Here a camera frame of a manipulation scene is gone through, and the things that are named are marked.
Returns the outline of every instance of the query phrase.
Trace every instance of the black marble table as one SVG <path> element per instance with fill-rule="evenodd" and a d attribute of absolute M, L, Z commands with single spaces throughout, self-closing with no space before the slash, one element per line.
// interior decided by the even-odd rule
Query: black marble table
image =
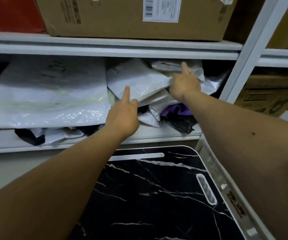
<path fill-rule="evenodd" d="M 108 161 L 69 239 L 244 239 L 192 148 L 118 150 L 114 156 L 151 153 L 164 157 Z M 216 205 L 206 200 L 196 174 L 205 176 Z"/>

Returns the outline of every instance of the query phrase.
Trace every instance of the forearm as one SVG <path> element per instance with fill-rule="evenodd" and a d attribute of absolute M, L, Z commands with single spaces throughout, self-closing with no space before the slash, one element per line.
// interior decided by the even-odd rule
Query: forearm
<path fill-rule="evenodd" d="M 185 95 L 184 103 L 269 230 L 288 239 L 288 122 L 201 92 Z"/>
<path fill-rule="evenodd" d="M 123 139 L 104 127 L 2 188 L 0 239 L 66 238 Z"/>

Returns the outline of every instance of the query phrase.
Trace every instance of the purple plastic bag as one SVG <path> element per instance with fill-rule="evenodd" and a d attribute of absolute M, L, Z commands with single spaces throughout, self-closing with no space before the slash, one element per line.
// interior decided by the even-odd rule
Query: purple plastic bag
<path fill-rule="evenodd" d="M 166 116 L 168 113 L 177 113 L 179 115 L 193 115 L 191 111 L 184 104 L 170 105 L 160 114 L 161 116 Z"/>

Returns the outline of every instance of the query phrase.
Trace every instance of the hand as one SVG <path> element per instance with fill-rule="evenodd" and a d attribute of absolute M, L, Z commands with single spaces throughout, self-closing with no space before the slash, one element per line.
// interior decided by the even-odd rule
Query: hand
<path fill-rule="evenodd" d="M 108 112 L 105 126 L 112 126 L 114 130 L 121 132 L 123 140 L 133 135 L 138 127 L 137 118 L 138 100 L 130 102 L 130 87 L 126 86 L 121 101 L 114 104 Z"/>
<path fill-rule="evenodd" d="M 177 101 L 184 103 L 185 94 L 190 92 L 200 92 L 201 84 L 194 72 L 190 73 L 185 62 L 182 62 L 182 74 L 176 74 L 172 78 L 170 94 Z"/>

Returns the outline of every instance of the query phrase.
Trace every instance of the person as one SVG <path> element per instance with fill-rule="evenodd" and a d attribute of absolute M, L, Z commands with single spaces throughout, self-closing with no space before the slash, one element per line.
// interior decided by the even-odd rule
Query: person
<path fill-rule="evenodd" d="M 288 122 L 202 93 L 186 63 L 170 94 L 194 114 L 270 232 L 288 239 Z M 0 189 L 0 239 L 67 238 L 106 162 L 138 129 L 137 106 L 126 87 L 104 128 Z"/>

